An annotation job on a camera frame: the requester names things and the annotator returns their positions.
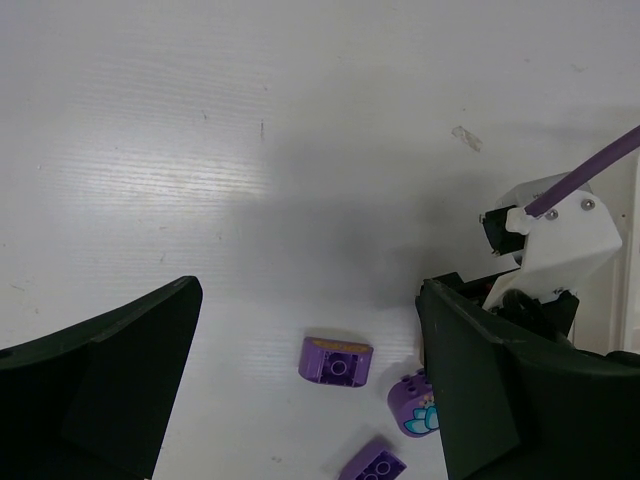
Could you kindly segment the purple curved lego brick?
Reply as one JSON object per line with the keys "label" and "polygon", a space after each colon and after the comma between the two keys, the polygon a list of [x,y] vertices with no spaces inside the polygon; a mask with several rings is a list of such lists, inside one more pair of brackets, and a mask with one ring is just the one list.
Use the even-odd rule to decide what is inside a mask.
{"label": "purple curved lego brick", "polygon": [[369,376],[374,348],[369,344],[305,337],[299,375],[315,384],[363,387]]}

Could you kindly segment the round purple flower lego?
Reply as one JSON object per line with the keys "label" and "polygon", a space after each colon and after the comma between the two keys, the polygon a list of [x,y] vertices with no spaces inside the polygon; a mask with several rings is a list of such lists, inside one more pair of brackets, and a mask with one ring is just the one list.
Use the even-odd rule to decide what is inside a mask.
{"label": "round purple flower lego", "polygon": [[387,395],[387,405],[400,431],[422,438],[439,430],[433,385],[424,368],[404,375]]}

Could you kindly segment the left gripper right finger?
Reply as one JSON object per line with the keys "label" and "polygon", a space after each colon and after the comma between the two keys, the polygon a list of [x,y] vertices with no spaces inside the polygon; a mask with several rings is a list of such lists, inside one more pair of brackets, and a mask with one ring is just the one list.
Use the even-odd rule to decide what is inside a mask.
{"label": "left gripper right finger", "polygon": [[635,479],[639,357],[599,355],[436,280],[415,301],[452,479]]}

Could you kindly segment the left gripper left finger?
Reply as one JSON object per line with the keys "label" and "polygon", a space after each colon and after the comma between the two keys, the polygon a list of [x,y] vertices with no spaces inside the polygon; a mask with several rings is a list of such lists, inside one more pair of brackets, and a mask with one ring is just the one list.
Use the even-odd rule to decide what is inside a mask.
{"label": "left gripper left finger", "polygon": [[2,478],[151,478],[202,300],[184,276],[2,349]]}

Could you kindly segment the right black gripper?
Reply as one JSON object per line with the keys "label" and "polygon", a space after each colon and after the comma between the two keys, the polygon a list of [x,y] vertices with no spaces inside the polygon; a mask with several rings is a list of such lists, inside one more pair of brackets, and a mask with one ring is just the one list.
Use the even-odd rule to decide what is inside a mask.
{"label": "right black gripper", "polygon": [[[500,274],[465,282],[457,272],[441,275],[445,286],[482,307]],[[489,311],[519,327],[547,340],[573,347],[569,332],[579,306],[579,299],[569,291],[562,291],[555,300],[541,303],[521,290],[509,290],[501,304]]]}

